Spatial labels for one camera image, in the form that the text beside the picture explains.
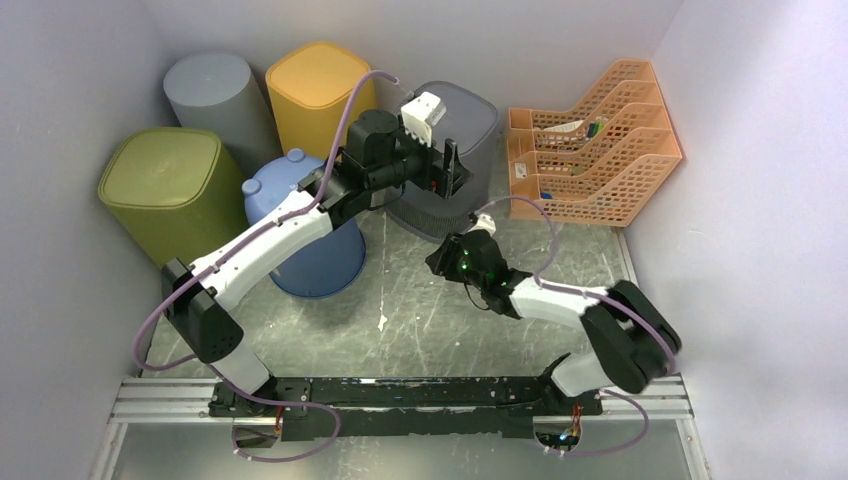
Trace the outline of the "dark grey mesh bin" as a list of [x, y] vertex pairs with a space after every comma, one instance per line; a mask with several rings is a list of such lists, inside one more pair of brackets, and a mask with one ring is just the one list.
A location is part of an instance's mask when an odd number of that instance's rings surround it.
[[426, 82], [415, 92], [431, 92], [445, 104], [446, 114], [434, 127], [433, 138], [439, 146], [446, 139], [457, 143], [460, 164], [471, 172], [471, 178], [449, 199], [410, 182], [404, 191], [390, 188], [385, 191], [385, 210], [401, 227], [440, 243], [451, 233], [467, 230], [470, 214], [489, 201], [492, 167], [498, 153], [499, 112], [483, 97], [447, 81]]

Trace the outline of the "blue plastic bin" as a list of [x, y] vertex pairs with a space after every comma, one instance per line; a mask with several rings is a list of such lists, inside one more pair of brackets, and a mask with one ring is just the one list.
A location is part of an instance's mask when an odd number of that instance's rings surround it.
[[[241, 186], [248, 223], [258, 223], [296, 189], [300, 180], [323, 165], [323, 160], [292, 148], [261, 167]], [[350, 220], [289, 257], [269, 277], [290, 295], [327, 297], [347, 288], [363, 270], [365, 259], [364, 236], [357, 222]]]

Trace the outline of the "yellow mesh bin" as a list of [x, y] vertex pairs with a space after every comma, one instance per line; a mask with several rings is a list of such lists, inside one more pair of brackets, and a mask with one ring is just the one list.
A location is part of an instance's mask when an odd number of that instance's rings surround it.
[[265, 81], [283, 149], [326, 158], [350, 94], [370, 70], [329, 42], [305, 44], [270, 66]]

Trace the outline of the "light grey plastic bin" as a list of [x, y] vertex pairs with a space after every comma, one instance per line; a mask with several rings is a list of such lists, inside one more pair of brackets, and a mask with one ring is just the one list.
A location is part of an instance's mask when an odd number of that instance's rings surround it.
[[180, 125], [215, 133], [244, 177], [283, 155], [270, 109], [242, 57], [188, 55], [165, 74], [163, 90]]

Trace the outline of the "olive green mesh bin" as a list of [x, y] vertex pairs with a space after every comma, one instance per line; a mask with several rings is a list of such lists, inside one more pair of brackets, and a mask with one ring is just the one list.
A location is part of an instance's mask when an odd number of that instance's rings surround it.
[[248, 228], [245, 177], [208, 130], [157, 127], [126, 138], [97, 187], [100, 201], [156, 267], [222, 247]]

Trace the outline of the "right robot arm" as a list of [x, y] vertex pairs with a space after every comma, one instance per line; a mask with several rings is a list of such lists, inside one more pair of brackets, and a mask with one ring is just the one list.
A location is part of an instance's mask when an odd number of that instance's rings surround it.
[[562, 414], [578, 395], [606, 387], [639, 394], [670, 374], [682, 341], [633, 282], [577, 287], [535, 280], [512, 268], [485, 230], [451, 234], [425, 263], [431, 273], [476, 289], [487, 311], [513, 319], [547, 320], [581, 329], [590, 351], [554, 361], [542, 377], [542, 406]]

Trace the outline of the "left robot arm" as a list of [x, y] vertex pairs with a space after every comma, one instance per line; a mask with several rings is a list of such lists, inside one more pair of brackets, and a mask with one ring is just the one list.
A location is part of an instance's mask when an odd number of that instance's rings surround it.
[[350, 124], [344, 146], [307, 174], [260, 222], [218, 251], [163, 269], [164, 315], [194, 356], [237, 390], [237, 403], [261, 416], [277, 400], [274, 377], [244, 340], [230, 311], [291, 256], [371, 208], [388, 187], [413, 183], [442, 198], [470, 178], [455, 140], [437, 144], [444, 106], [411, 102], [399, 114], [371, 109]]

